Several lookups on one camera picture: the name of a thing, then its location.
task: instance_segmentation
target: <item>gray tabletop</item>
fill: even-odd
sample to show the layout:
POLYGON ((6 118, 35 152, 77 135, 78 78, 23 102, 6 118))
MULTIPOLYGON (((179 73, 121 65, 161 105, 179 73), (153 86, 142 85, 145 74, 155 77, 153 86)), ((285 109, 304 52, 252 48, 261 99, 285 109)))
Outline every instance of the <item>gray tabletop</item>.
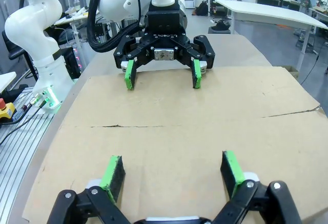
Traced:
MULTIPOLYGON (((260 53, 244 36, 241 35, 207 35, 214 52, 216 53, 214 67, 227 66, 271 66, 268 60, 260 53)), ((152 71, 164 69, 183 68, 177 61, 161 62, 152 61, 146 66, 140 67, 139 71, 152 71)), ((73 104, 81 88, 91 76, 118 74, 121 70, 116 68, 113 51, 98 53, 85 69, 79 80, 73 86, 67 98, 63 102, 58 113, 53 118, 47 132, 41 140, 31 163, 26 170, 25 177, 17 193, 15 204, 12 208, 8 224, 27 224, 22 218, 22 213, 37 176, 41 163, 58 131, 66 113, 73 104)))

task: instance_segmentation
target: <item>red button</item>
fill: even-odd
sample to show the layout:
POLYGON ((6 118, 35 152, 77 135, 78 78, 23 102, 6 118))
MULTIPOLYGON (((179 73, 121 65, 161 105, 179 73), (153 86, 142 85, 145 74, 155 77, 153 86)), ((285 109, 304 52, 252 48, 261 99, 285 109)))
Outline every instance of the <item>red button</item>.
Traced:
POLYGON ((6 108, 6 103, 3 98, 0 98, 0 109, 4 110, 6 108))

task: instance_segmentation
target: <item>green tape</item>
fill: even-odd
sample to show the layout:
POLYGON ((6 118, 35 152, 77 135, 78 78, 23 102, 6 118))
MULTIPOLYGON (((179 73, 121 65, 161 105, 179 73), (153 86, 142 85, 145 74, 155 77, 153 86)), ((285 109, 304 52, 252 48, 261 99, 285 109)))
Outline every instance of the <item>green tape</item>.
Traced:
POLYGON ((201 83, 201 71, 200 71, 200 63, 198 59, 194 59, 194 71, 195 71, 195 83, 194 83, 194 88, 199 89, 200 88, 200 83, 201 83))
POLYGON ((127 85, 127 88, 129 90, 133 89, 133 65, 134 65, 134 60, 129 60, 128 62, 128 67, 127 67, 127 71, 125 73, 125 83, 127 85))
POLYGON ((235 178, 235 187, 232 193, 232 196, 235 195, 238 186, 241 185, 244 181, 245 181, 245 176, 244 173, 237 161, 237 158, 235 156, 235 153, 233 151, 225 151, 224 154, 226 155, 227 159, 228 159, 228 163, 230 165, 232 174, 234 175, 235 178))
POLYGON ((112 156, 111 157, 111 159, 109 160, 109 164, 106 168, 106 172, 103 175, 100 185, 99 185, 102 189, 104 189, 108 193, 110 200, 114 203, 116 201, 112 195, 110 185, 113 181, 114 172, 115 172, 115 169, 116 169, 119 159, 120 159, 120 156, 112 156))

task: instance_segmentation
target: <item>cardboard sheet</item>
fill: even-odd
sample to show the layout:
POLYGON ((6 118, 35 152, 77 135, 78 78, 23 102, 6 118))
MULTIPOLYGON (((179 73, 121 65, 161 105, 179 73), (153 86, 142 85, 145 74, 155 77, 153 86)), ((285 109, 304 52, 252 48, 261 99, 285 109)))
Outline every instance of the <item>cardboard sheet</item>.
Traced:
MULTIPOLYGON (((328 208, 328 120, 318 106, 279 67, 213 69, 200 90, 188 70, 140 73, 134 91, 121 75, 92 77, 46 155, 23 217, 46 223, 61 190, 81 192, 111 155, 122 155, 120 208, 130 222, 214 218, 227 201, 221 153, 233 150, 263 184, 284 180, 309 218, 328 208)), ((249 213, 243 223, 263 221, 249 213)))

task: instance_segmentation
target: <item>bolt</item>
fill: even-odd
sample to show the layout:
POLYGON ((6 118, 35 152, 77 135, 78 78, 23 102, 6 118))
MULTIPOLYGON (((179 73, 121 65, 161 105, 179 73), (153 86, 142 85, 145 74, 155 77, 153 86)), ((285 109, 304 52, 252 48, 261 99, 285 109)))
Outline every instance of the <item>bolt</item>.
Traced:
POLYGON ((273 188, 274 189, 280 189, 281 185, 279 183, 274 183, 273 188))
POLYGON ((252 181, 247 182, 247 187, 248 188, 252 188, 253 186, 254 186, 254 182, 252 182, 252 181))

